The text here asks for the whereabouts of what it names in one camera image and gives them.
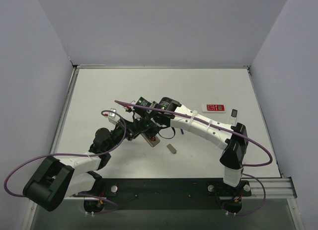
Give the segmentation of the beige remote control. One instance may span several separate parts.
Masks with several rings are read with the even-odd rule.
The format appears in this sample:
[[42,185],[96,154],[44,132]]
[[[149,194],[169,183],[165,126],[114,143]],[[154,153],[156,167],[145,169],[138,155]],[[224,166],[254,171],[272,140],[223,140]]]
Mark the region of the beige remote control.
[[145,133],[141,133],[141,135],[152,148],[154,148],[156,145],[160,143],[160,138],[158,136],[149,138],[146,136]]

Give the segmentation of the beige battery cover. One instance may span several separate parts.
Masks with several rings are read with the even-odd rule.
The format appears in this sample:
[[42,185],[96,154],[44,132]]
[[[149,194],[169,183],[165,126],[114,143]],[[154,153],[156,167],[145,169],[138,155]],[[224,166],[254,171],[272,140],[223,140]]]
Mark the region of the beige battery cover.
[[176,153],[177,153],[176,148],[175,148],[172,144],[168,144],[166,147],[168,148],[168,150],[169,150],[172,154],[176,154]]

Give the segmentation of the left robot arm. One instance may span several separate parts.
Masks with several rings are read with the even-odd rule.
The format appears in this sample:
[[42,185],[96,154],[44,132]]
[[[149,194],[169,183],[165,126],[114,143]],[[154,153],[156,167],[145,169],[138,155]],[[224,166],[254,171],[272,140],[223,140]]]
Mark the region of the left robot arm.
[[107,128],[96,131],[89,151],[82,156],[46,157],[23,188],[23,196],[50,212],[64,198],[76,193],[98,195],[102,184],[96,171],[107,165],[110,151],[124,139],[132,140],[137,135],[133,122],[120,119],[114,123],[112,131]]

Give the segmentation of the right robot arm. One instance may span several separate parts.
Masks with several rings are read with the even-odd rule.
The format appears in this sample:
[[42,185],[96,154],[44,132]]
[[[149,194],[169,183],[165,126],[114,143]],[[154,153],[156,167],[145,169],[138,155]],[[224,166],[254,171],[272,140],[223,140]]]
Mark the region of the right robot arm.
[[134,107],[134,111],[142,118],[149,118],[156,127],[182,129],[216,145],[223,151],[220,157],[220,163],[224,166],[223,182],[231,187],[238,186],[248,140],[232,132],[246,135],[245,125],[237,123],[233,126],[214,121],[168,97],[162,98],[159,103],[149,102],[140,97],[132,103],[149,107],[149,109]]

